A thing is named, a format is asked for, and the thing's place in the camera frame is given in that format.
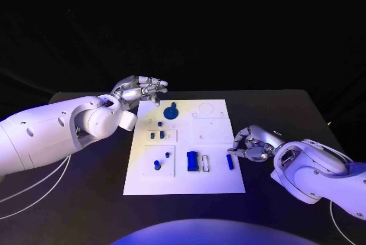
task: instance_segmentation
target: white panel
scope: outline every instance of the white panel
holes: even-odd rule
[[[163,111],[171,106],[171,102],[177,104],[178,116],[167,120]],[[229,169],[226,159],[233,135],[225,100],[161,101],[160,107],[155,107],[151,102],[140,102],[137,116],[124,195],[245,193],[238,158],[232,156],[233,170]],[[199,124],[210,121],[214,121],[214,125],[210,124],[201,130]],[[225,137],[222,139],[222,136],[217,135],[212,137],[214,143],[206,141],[206,144],[197,144],[193,140],[196,129],[207,136],[222,133]],[[171,135],[176,131],[176,137],[171,136],[176,139],[160,140],[160,130],[168,131]],[[150,139],[151,131],[155,131],[157,140]],[[160,173],[154,170],[152,161],[145,160],[145,155],[152,160],[164,160],[164,150],[160,151],[155,146],[174,147],[174,177],[163,176],[164,172],[155,176]],[[199,153],[199,172],[187,172],[189,151]],[[209,172],[203,172],[201,156],[207,156]],[[145,170],[150,172],[147,177],[142,175]]]
[[[230,119],[193,119],[191,135],[197,144],[232,144]]]

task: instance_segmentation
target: black table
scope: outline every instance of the black table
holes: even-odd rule
[[[102,93],[57,93],[50,103]],[[288,140],[310,138],[341,150],[302,90],[168,92],[161,99],[225,99],[233,133],[250,124],[276,130]],[[268,226],[320,244],[347,244],[330,219],[328,200],[302,203],[271,179],[271,159],[240,159],[245,194],[122,196],[132,132],[118,128],[106,139],[72,155],[62,181],[24,212],[0,220],[1,244],[108,244],[134,231],[181,219],[225,219]],[[11,174],[0,184],[0,198],[39,181],[60,162]],[[1,216],[36,201],[62,169],[36,188],[0,208]],[[334,205],[346,235],[363,244],[366,224]]]

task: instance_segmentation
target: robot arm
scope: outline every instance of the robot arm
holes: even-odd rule
[[[88,96],[24,110],[0,122],[0,177],[40,167],[106,138],[119,126],[131,131],[137,116],[127,110],[140,100],[158,105],[155,92],[167,82],[150,77],[122,79],[109,94]]]
[[[308,204],[325,197],[366,220],[366,164],[353,163],[346,155],[308,139],[285,143],[275,134],[250,125],[238,133],[227,153],[256,162],[274,156],[271,177],[292,196]],[[246,150],[238,149],[243,138]]]

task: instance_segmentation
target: robotic hand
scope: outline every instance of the robotic hand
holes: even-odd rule
[[[239,131],[227,153],[256,162],[274,156],[271,177],[292,196],[308,204],[325,197],[366,220],[366,164],[308,139],[284,142],[278,135],[250,125]],[[243,138],[246,150],[238,149]]]
[[[140,100],[158,106],[167,82],[129,76],[109,94],[88,96],[24,110],[0,122],[0,177],[40,167],[106,138],[116,127],[131,131]]]

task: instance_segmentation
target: blue disc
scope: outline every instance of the blue disc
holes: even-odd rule
[[[173,120],[177,117],[177,108],[176,108],[176,103],[171,103],[171,106],[165,108],[164,110],[164,117],[168,120]]]

